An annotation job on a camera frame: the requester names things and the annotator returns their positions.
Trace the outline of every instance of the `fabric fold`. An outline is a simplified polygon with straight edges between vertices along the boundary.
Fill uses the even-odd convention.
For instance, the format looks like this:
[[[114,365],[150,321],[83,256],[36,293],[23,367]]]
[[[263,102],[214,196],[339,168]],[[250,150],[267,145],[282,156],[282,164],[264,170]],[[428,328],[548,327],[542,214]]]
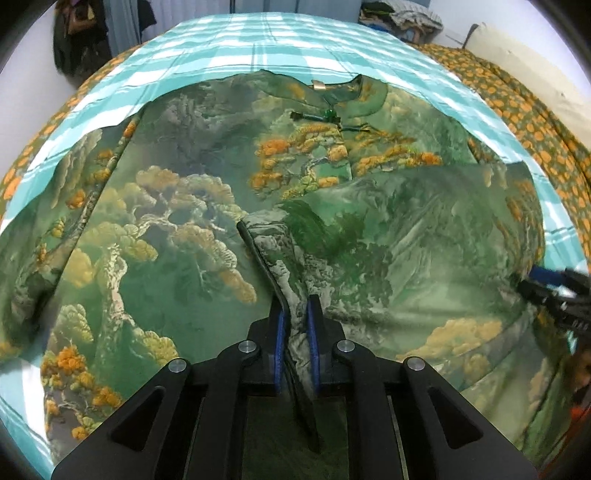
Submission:
[[[541,210],[524,165],[491,171],[379,172],[243,220],[288,305],[288,348],[309,391],[310,294],[348,338],[386,358],[421,355],[459,390],[515,348],[536,312],[511,277],[543,256]]]

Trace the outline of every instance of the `white wall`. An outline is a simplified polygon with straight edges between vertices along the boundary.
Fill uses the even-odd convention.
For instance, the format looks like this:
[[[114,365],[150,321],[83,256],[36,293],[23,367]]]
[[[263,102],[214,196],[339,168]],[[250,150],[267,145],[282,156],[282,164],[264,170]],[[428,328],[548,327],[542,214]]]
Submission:
[[[573,53],[528,0],[431,0],[429,9],[461,40],[475,23],[484,22],[504,31],[556,65],[581,94],[591,98],[591,83]]]
[[[51,7],[0,72],[0,176],[76,91],[53,63],[53,17]]]

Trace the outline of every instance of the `metal screw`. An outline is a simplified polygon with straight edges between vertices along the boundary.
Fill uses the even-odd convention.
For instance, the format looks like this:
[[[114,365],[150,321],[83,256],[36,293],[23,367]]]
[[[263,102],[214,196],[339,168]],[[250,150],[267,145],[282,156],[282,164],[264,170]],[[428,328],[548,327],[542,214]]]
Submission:
[[[256,343],[252,340],[243,340],[238,344],[238,349],[242,353],[251,353],[256,350]]]
[[[417,356],[412,356],[408,359],[407,365],[410,370],[414,370],[415,372],[420,372],[423,368],[425,368],[425,360],[419,358]]]
[[[355,344],[351,340],[340,340],[336,347],[343,353],[349,353],[355,350]]]
[[[187,368],[187,362],[182,358],[175,358],[168,364],[168,369],[174,374],[182,372],[185,368]]]

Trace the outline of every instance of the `pillow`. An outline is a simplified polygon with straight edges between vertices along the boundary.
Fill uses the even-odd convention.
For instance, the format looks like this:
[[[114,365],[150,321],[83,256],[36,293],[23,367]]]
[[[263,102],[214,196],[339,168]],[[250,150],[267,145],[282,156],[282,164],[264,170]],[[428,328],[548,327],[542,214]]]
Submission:
[[[466,49],[513,75],[552,110],[565,126],[591,148],[591,101],[558,67],[509,35],[481,24]]]

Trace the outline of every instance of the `bedsheet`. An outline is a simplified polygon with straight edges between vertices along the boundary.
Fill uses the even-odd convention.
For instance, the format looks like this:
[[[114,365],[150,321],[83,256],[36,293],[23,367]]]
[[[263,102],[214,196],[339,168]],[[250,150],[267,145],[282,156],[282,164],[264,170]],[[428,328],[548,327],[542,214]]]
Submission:
[[[456,119],[503,162],[524,162],[542,200],[545,264],[550,268],[585,264],[579,240],[560,199],[540,166],[510,129],[454,75],[388,35],[306,16],[218,16],[179,25],[117,65],[122,59],[115,60],[99,73],[102,78],[98,84],[92,86],[94,80],[91,79],[85,87],[89,93],[80,94],[69,102],[44,129],[43,137],[28,145],[15,162],[3,182],[4,201],[0,208],[4,213],[4,230],[29,202],[45,191],[57,164],[79,139],[98,129],[122,124],[147,102],[167,92],[199,81],[259,69],[284,73],[307,85],[313,79],[325,83],[348,82],[361,73],[426,100]],[[2,345],[5,359],[18,355],[28,359],[13,361],[16,363],[12,365],[12,374],[0,377],[0,388],[3,398],[9,399],[8,408],[17,412],[14,421],[9,422],[12,431],[22,430],[23,425],[30,429],[28,437],[20,437],[21,447],[28,448],[28,457],[36,456],[40,459],[38,463],[43,463],[43,459],[49,457],[44,435],[46,426],[40,425],[40,418],[44,418],[43,398],[37,395],[29,402],[22,400],[24,395],[8,397],[6,394],[9,390],[20,392],[29,387],[37,388],[40,382],[36,384],[34,377],[39,375],[39,370],[34,365],[37,368],[43,365],[39,355],[35,357],[26,352],[27,356],[22,349],[6,341]],[[106,393],[104,397],[108,400],[111,397]],[[19,416],[25,421],[19,422]],[[44,474],[47,475],[51,463],[45,465]]]

